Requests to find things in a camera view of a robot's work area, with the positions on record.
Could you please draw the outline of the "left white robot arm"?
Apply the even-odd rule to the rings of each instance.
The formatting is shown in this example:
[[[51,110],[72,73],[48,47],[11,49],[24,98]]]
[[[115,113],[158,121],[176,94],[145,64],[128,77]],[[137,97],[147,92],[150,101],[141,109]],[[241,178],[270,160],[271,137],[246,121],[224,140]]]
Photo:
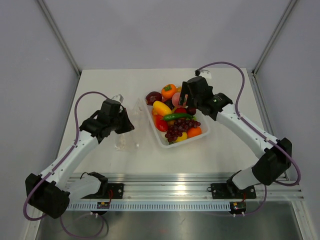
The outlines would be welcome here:
[[[23,214],[26,219],[28,205],[57,219],[73,201],[84,197],[103,199],[108,194],[108,178],[97,172],[67,184],[84,158],[93,151],[111,132],[124,134],[134,130],[128,113],[117,99],[107,98],[101,108],[82,124],[77,124],[74,143],[40,174],[31,173],[25,179],[26,201]]]

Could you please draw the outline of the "pink peach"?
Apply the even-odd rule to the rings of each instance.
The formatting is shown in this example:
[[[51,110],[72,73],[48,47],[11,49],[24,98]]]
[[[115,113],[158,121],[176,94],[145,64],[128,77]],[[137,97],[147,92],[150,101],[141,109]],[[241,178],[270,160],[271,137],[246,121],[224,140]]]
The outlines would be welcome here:
[[[176,93],[172,96],[172,98],[171,98],[172,104],[173,104],[175,107],[178,107],[178,106],[179,106],[180,95],[181,95],[180,92],[176,92]]]

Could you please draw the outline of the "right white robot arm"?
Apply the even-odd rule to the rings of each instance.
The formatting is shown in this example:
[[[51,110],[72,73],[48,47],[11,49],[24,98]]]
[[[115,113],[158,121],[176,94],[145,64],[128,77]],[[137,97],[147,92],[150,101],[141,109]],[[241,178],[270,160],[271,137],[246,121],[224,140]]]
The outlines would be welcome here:
[[[229,97],[223,93],[214,94],[204,77],[184,81],[179,101],[227,127],[257,157],[253,166],[239,170],[226,181],[225,191],[230,197],[239,198],[245,189],[254,185],[271,185],[292,165],[291,142],[286,138],[279,140],[255,126],[240,114]]]

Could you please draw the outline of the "green chili pepper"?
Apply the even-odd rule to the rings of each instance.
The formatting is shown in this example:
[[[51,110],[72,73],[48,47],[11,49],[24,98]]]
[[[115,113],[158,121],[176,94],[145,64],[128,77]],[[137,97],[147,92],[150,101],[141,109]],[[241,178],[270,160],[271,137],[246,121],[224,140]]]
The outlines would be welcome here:
[[[165,115],[163,117],[163,120],[166,122],[169,122],[169,121],[174,121],[181,118],[192,119],[193,116],[187,113],[172,113],[172,114]]]

